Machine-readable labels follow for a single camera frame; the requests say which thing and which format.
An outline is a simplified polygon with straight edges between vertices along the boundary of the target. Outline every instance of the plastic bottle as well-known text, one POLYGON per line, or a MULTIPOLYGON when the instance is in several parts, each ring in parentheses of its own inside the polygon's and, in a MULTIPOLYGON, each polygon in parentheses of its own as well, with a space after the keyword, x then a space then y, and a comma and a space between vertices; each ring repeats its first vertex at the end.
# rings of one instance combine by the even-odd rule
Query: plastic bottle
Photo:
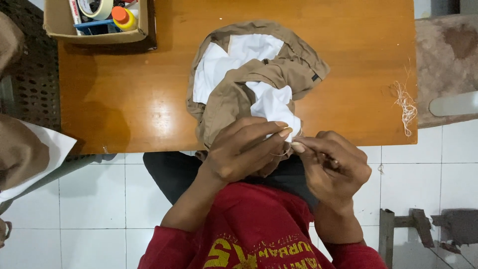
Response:
POLYGON ((111 15, 116 26, 123 31, 132 31, 138 28, 138 20, 128 9, 118 6, 114 7, 111 15))

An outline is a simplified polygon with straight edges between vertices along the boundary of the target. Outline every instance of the fingernail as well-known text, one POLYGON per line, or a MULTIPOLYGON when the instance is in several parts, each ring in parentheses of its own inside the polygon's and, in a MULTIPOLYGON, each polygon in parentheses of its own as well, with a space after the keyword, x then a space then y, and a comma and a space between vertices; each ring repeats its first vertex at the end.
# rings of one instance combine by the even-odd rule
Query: fingernail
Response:
POLYGON ((289 125, 285 122, 275 122, 275 124, 277 124, 279 127, 289 127, 289 125))
POLYGON ((292 133, 292 128, 287 127, 287 128, 285 128, 285 129, 283 129, 282 131, 280 131, 280 132, 279 132, 279 135, 280 135, 281 137, 286 137, 286 136, 288 136, 290 133, 292 133))
POLYGON ((291 147, 294 149, 295 152, 298 152, 298 153, 302 153, 305 151, 304 145, 299 142, 292 142, 291 147))

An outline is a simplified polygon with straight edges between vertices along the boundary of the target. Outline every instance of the white fabric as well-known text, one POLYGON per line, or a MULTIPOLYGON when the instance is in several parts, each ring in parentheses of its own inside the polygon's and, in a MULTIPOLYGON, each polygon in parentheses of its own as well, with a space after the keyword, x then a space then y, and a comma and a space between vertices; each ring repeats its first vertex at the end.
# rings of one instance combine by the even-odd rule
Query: white fabric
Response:
POLYGON ((60 134, 53 130, 40 127, 34 124, 26 123, 23 121, 20 122, 27 126, 28 129, 30 129, 32 132, 34 132, 43 144, 48 146, 50 161, 48 162, 48 166, 45 171, 29 178, 21 185, 0 192, 0 202, 4 202, 21 194, 29 186, 33 185, 33 183, 39 181, 40 179, 51 173, 53 170, 57 169, 63 163, 66 158, 66 155, 68 154, 68 152, 70 152, 71 148, 73 148, 73 145, 76 143, 76 139, 68 137, 64 134, 60 134))
POLYGON ((256 102, 250 107, 251 115, 264 117, 268 122, 281 121, 287 123, 293 131, 286 141, 292 142, 292 138, 299 133, 301 124, 300 119, 294 116, 287 107, 292 99, 291 87, 285 86, 282 89, 276 89, 262 81, 246 82, 246 86, 256 94, 256 102))
POLYGON ((210 43, 194 75, 193 101, 207 104, 209 95, 226 72, 237 69, 252 59, 274 59, 284 41, 268 34, 231 35, 228 52, 210 43))

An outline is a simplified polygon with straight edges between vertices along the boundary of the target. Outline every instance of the cardboard box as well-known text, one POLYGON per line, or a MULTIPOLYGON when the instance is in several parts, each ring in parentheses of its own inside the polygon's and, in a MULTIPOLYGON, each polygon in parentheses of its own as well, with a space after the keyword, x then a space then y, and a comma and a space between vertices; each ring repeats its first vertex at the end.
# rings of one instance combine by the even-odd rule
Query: cardboard box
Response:
POLYGON ((68 0, 45 0, 43 28, 46 34, 68 43, 86 45, 121 44, 121 47, 156 48, 154 1, 139 0, 138 29, 134 31, 77 35, 68 0))

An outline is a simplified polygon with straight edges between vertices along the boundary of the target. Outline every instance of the tape roll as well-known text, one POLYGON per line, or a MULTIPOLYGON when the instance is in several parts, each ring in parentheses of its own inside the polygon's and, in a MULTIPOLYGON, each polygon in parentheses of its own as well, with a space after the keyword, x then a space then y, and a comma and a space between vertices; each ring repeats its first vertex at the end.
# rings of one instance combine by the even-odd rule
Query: tape roll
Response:
POLYGON ((81 12, 88 18, 92 18, 97 21, 105 20, 111 14, 113 9, 113 0, 78 0, 78 6, 80 7, 81 12), (94 1, 99 1, 98 10, 93 12, 90 8, 90 3, 94 1))

